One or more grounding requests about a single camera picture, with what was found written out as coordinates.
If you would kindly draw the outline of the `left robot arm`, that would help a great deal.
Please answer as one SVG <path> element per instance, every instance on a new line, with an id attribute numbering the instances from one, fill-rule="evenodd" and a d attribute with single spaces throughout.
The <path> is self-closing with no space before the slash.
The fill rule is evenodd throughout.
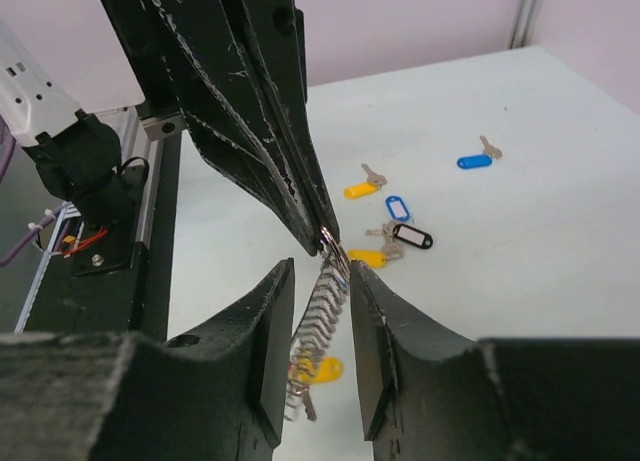
<path id="1" fill-rule="evenodd" d="M 310 254 L 340 238 L 307 119 L 295 0 L 99 0 L 144 118 L 177 114 L 201 158 L 268 207 Z M 46 189 L 91 224 L 130 210 L 114 130 L 1 31 L 1 116 Z"/>

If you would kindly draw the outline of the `red-handled metal key organizer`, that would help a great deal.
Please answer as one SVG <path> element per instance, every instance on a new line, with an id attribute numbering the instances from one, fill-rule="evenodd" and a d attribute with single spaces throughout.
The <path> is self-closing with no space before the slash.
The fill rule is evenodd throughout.
<path id="1" fill-rule="evenodd" d="M 322 264 L 290 344 L 284 419 L 298 417 L 303 398 L 331 346 L 350 293 L 350 264 L 339 242 L 321 228 Z"/>

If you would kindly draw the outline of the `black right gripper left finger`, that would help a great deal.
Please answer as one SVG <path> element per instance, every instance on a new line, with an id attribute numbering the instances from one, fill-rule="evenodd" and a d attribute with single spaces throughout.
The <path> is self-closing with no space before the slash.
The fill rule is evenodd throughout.
<path id="1" fill-rule="evenodd" d="M 5 460 L 269 460 L 281 443 L 292 259 L 191 330 L 1 338 Z"/>

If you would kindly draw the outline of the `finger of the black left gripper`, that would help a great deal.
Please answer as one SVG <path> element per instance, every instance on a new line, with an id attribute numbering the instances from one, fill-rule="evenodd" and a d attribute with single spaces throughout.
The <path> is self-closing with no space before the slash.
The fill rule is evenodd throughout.
<path id="1" fill-rule="evenodd" d="M 269 190 L 270 170 L 257 138 L 270 129 L 221 1 L 101 2 L 149 112 L 179 113 L 200 156 L 283 223 L 278 210 L 285 203 Z M 320 243 L 300 245 L 309 254 L 320 248 Z"/>
<path id="2" fill-rule="evenodd" d="M 340 240 L 340 228 L 311 139 L 307 116 L 304 13 L 295 0 L 220 0 L 262 119 L 259 134 L 278 212 L 302 244 Z"/>

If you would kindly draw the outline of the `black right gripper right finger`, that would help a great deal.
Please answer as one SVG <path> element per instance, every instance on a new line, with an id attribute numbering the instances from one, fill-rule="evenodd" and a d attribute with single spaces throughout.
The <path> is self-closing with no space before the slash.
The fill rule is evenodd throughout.
<path id="1" fill-rule="evenodd" d="M 363 435 L 377 460 L 635 460 L 635 338 L 470 340 L 351 266 Z"/>

